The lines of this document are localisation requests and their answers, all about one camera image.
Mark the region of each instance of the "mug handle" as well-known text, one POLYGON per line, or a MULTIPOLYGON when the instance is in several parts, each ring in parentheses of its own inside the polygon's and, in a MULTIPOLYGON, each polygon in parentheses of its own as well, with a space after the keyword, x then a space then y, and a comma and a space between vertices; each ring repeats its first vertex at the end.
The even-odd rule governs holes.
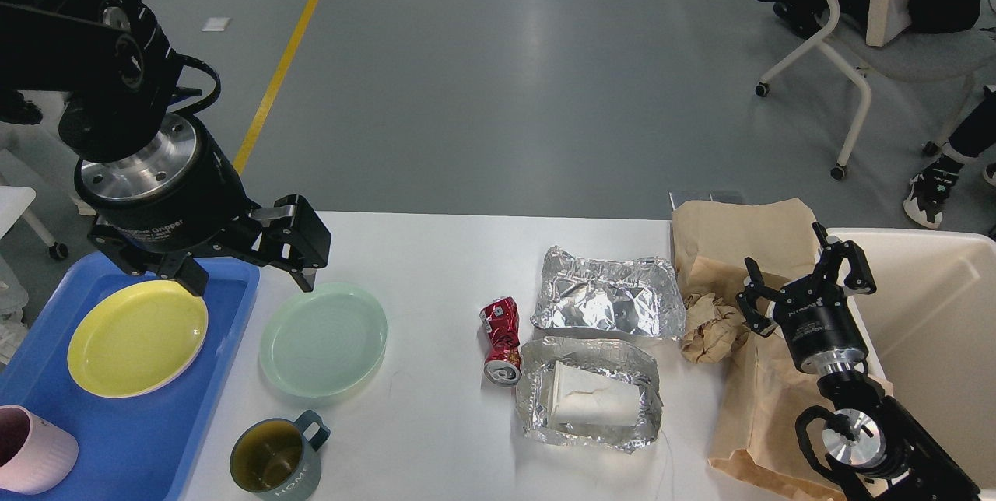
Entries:
POLYGON ((328 427, 324 426, 324 422, 321 421, 321 416, 308 409, 302 413, 298 419, 294 420, 294 426, 298 428, 301 433, 305 433, 305 430, 310 427, 310 424, 312 423, 317 424, 317 431, 314 431, 314 436, 310 438, 308 442, 312 445, 314 450, 317 450, 326 440, 328 440, 328 437, 331 436, 331 431, 328 430, 328 427))

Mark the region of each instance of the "yellow plate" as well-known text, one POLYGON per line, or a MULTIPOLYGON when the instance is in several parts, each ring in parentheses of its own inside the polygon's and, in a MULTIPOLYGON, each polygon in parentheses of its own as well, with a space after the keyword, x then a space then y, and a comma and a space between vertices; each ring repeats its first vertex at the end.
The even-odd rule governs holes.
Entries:
POLYGON ((68 373, 104 398, 147 394, 190 366, 206 332, 200 296, 177 282, 140 282, 101 300, 82 319, 68 343, 68 373))

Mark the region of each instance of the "aluminum foil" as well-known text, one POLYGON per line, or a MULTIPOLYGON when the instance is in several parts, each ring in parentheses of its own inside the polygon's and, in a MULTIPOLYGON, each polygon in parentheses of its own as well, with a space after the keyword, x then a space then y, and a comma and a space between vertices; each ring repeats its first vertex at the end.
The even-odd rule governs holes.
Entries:
POLYGON ((686 309, 668 260, 584 260, 554 246, 531 319, 537 328, 594 328, 652 338, 684 335, 686 309))
POLYGON ((557 445, 605 445, 627 454, 646 447, 661 430, 658 363, 622 339, 575 339, 548 335, 522 346, 522 378, 516 384, 516 409, 526 437, 557 445), (551 426, 552 380, 557 362, 615 378, 640 388, 640 411, 633 426, 551 426))

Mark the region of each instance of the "pink cup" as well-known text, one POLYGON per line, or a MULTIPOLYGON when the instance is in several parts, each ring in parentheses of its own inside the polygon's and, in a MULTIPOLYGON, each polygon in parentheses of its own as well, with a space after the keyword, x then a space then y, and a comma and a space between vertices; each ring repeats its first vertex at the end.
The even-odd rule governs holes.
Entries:
POLYGON ((0 488, 29 495, 50 490, 78 454, 71 434, 20 405, 0 406, 0 488))

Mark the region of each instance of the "white table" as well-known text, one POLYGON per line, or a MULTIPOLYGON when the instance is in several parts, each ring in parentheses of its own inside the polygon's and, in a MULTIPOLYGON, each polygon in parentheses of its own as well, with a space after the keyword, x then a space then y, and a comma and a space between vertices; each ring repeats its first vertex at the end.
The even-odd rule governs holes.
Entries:
POLYGON ((632 455, 527 440, 514 392, 484 380, 487 341, 477 313, 490 300, 512 295, 522 316, 521 338, 530 339, 535 329, 529 316, 551 245, 586 258, 669 258, 668 221, 377 213, 321 218, 333 243, 330 267, 319 271, 317 282, 353 282, 380 300, 388 315, 384 361, 359 390, 340 398, 306 401, 275 390, 257 360, 260 337, 280 303, 300 291, 288 275, 264 268, 185 500, 253 499, 229 476, 232 445, 253 423, 293 420, 306 408, 331 427, 314 500, 781 499, 708 467, 723 366, 694 366, 675 342, 651 349, 661 371, 661 436, 632 455))

